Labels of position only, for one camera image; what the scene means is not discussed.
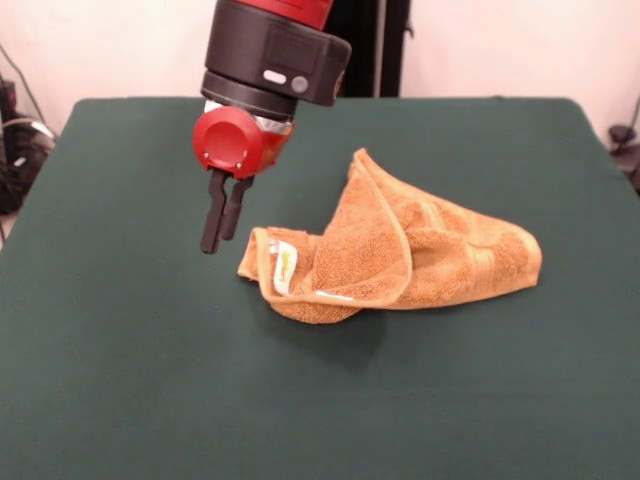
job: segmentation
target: table surface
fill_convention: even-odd
[[[198,99],[80,103],[0,254],[7,479],[635,479],[640,208],[562,99],[341,100],[199,251]],[[321,232],[352,153],[530,230],[539,287],[286,320],[236,277],[253,226]]]

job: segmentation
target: towel label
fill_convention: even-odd
[[[270,251],[273,254],[278,254],[273,274],[273,286],[280,295],[288,297],[291,295],[291,279],[298,263],[298,250],[293,245],[277,240],[271,243]]]

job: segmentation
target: towel fold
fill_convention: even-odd
[[[281,315],[330,324],[508,294],[537,285],[541,265],[527,231],[412,187],[361,149],[324,235],[255,228],[238,274]]]

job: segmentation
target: towel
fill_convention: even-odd
[[[354,154],[324,235],[254,228],[238,275],[281,315],[341,322],[363,309],[474,302],[534,287],[536,239],[519,226],[421,191]]]

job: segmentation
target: cable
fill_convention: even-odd
[[[38,116],[40,117],[40,120],[42,120],[44,122],[45,121],[44,115],[42,114],[42,110],[40,110],[40,105],[38,105],[38,102],[36,101],[36,97],[34,97],[33,96],[33,92],[31,92],[31,88],[29,88],[29,84],[27,83],[27,79],[24,78],[24,74],[22,73],[22,70],[20,70],[20,68],[18,68],[18,66],[15,64],[15,62],[11,59],[11,57],[9,56],[7,51],[2,46],[1,42],[0,42],[0,52],[2,52],[2,55],[4,56],[4,58],[7,59],[7,62],[9,62],[9,65],[11,65],[13,67],[13,69],[16,71],[16,73],[20,77],[20,80],[22,80],[22,84],[24,85],[24,89],[27,91],[27,95],[29,95],[29,98],[31,99],[31,103],[33,103],[33,106],[35,107],[36,111],[38,112]]]
[[[627,131],[627,136],[625,137],[624,141],[622,142],[622,145],[626,146],[627,143],[629,143],[629,141],[631,140],[631,135],[632,135],[632,132],[633,132],[633,126],[638,121],[638,115],[639,114],[640,114],[640,96],[638,97],[638,102],[636,103],[636,111],[633,114],[633,120],[631,120],[631,123],[629,124],[629,130]]]

